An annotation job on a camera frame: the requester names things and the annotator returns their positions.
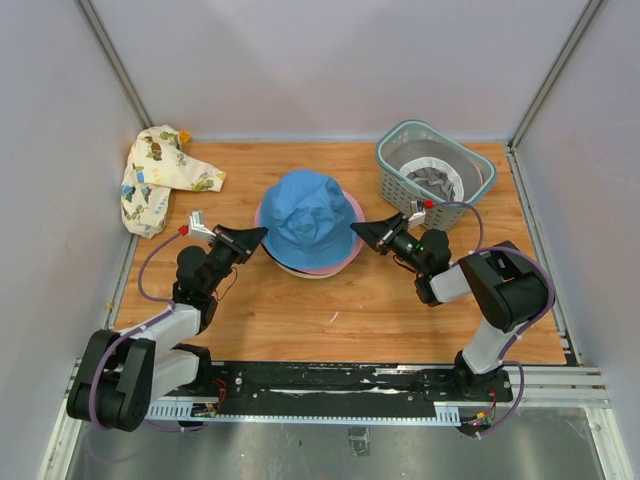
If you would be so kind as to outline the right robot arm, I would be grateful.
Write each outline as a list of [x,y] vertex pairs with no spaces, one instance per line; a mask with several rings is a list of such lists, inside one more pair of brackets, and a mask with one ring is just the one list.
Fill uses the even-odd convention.
[[351,229],[380,255],[393,253],[415,273],[420,301],[430,307],[472,296],[482,314],[471,342],[454,360],[453,387],[466,400],[489,392],[518,336],[553,307],[549,274],[510,242],[480,248],[452,260],[446,232],[430,229],[417,239],[409,218],[396,214]]

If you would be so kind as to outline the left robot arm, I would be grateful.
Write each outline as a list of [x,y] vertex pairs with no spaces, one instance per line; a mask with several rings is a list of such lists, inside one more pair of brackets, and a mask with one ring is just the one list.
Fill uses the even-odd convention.
[[251,258],[267,233],[265,227],[218,225],[206,232],[206,248],[183,248],[163,311],[132,328],[101,329],[90,337],[67,397],[67,415],[131,432],[162,396],[176,389],[207,393],[214,384],[210,351],[186,341],[208,328],[219,284]]

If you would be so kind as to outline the grey hat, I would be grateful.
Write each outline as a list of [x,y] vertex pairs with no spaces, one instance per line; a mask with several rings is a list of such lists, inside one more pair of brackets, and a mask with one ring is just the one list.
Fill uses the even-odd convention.
[[404,163],[399,173],[444,201],[466,201],[482,187],[479,168],[460,159],[423,156]]

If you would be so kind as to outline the pink bucket hat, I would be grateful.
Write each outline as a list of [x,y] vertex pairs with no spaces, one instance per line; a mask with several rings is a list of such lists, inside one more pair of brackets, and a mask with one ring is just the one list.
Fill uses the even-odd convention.
[[364,245],[350,228],[363,218],[354,198],[337,185],[304,194],[273,188],[257,210],[256,225],[268,229],[262,244],[280,262],[310,273],[336,275]]

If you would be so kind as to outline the blue hat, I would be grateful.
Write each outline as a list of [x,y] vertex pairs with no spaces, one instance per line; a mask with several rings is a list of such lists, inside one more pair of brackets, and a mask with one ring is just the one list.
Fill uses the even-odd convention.
[[333,267],[345,261],[356,244],[352,203],[331,176],[295,170],[264,194],[259,225],[267,229],[263,244],[278,262],[296,270]]

